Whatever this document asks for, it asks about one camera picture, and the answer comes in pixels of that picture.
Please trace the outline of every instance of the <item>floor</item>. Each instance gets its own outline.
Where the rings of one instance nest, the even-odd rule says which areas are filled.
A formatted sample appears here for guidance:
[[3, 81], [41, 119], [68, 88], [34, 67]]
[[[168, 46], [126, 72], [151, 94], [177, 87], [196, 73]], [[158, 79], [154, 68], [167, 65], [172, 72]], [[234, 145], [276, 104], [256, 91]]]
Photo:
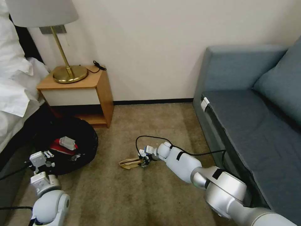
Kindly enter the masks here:
[[[209, 151], [191, 103], [116, 106], [110, 129], [96, 129], [99, 147], [87, 166], [59, 177], [71, 197], [65, 226], [77, 225], [234, 225], [205, 203], [204, 191], [177, 178], [162, 161], [147, 168], [122, 169], [118, 162], [137, 156], [139, 135], [166, 137], [192, 152]], [[139, 147], [160, 140], [141, 138]], [[203, 166], [214, 165], [210, 155]], [[27, 171], [15, 205], [33, 206], [36, 196]], [[6, 225], [28, 225], [28, 210], [12, 212]]]

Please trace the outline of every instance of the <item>black trash bin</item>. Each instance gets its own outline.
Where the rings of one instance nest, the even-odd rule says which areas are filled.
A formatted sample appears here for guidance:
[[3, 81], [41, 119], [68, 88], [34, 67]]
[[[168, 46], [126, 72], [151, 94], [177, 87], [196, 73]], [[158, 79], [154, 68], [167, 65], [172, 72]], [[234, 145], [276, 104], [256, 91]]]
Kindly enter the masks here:
[[[54, 140], [62, 137], [75, 140], [78, 147], [75, 155], [49, 149]], [[74, 117], [64, 117], [52, 121], [43, 129], [43, 132], [36, 135], [34, 142], [36, 151], [49, 150], [54, 154], [49, 161], [54, 162], [55, 167], [49, 167], [49, 173], [62, 175], [79, 169], [94, 159], [98, 147], [98, 136], [86, 121]]]

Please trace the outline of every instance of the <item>brass lamp base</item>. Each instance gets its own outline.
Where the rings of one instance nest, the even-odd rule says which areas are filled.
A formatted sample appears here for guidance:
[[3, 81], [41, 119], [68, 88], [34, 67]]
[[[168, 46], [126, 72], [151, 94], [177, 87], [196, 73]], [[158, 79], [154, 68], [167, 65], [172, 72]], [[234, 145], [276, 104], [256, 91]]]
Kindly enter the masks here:
[[73, 83], [78, 82], [88, 75], [88, 69], [83, 66], [70, 66], [73, 75], [68, 73], [66, 67], [60, 67], [53, 73], [53, 79], [58, 83]]

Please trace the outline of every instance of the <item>lamp shade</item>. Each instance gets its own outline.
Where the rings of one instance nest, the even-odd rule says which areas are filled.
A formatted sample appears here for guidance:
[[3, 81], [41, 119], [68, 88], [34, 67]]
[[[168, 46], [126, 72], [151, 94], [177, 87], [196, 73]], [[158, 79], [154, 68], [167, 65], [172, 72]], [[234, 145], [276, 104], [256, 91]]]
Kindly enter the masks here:
[[6, 0], [16, 26], [47, 27], [78, 19], [71, 0]]

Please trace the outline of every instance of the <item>wooden nightstand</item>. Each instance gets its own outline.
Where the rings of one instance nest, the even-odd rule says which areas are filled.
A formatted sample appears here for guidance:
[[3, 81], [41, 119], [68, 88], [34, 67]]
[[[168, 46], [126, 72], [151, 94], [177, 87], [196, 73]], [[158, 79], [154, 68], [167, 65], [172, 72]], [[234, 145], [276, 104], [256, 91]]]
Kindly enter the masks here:
[[[87, 68], [98, 70], [96, 66]], [[85, 79], [70, 84], [57, 83], [52, 75], [53, 71], [38, 84], [37, 89], [56, 116], [75, 116], [93, 127], [110, 127], [114, 105], [107, 71], [89, 72]]]

